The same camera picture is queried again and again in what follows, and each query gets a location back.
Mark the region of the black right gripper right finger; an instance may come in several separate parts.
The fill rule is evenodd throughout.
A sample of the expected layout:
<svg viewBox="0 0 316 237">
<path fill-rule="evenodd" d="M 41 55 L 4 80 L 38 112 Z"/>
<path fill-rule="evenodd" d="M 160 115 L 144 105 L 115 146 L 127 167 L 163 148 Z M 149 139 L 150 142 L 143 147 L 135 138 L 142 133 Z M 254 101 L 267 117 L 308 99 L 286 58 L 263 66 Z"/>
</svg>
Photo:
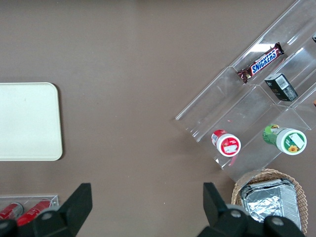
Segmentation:
<svg viewBox="0 0 316 237">
<path fill-rule="evenodd" d="M 268 216 L 263 223 L 236 208 L 228 208 L 213 183 L 203 184 L 203 208 L 209 225 L 199 237 L 303 237 L 288 218 Z"/>
</svg>

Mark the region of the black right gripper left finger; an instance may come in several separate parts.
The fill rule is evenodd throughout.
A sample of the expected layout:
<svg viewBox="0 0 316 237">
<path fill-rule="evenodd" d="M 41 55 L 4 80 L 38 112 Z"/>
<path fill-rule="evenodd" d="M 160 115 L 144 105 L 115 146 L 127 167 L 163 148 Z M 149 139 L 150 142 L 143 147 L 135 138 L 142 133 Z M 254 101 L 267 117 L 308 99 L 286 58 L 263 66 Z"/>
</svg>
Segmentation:
<svg viewBox="0 0 316 237">
<path fill-rule="evenodd" d="M 24 225 L 1 220 L 2 237 L 75 237 L 92 210 L 90 183 L 82 183 L 58 208 L 47 208 Z"/>
</svg>

